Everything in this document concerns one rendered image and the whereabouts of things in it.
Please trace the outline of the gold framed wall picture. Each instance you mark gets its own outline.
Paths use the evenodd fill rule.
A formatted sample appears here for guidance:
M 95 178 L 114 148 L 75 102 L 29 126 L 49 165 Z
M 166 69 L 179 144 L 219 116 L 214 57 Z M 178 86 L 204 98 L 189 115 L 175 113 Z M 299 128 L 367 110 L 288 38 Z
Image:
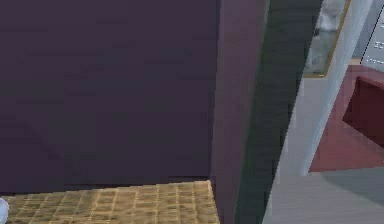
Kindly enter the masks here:
M 326 73 L 350 0 L 323 0 L 316 22 L 303 75 L 316 77 Z

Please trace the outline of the white round object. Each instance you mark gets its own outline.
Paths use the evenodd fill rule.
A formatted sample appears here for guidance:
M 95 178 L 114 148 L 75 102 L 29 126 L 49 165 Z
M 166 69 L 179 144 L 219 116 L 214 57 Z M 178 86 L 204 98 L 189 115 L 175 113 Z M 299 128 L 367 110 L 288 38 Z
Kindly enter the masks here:
M 0 198 L 0 224 L 5 224 L 8 218 L 9 206 L 6 200 Z

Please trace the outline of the grey panel with white marks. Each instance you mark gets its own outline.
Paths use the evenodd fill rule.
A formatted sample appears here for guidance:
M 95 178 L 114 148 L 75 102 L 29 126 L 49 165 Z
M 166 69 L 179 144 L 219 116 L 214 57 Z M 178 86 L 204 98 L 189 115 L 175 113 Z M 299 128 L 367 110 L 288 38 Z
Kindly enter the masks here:
M 365 67 L 384 72 L 384 6 L 374 26 L 361 64 Z

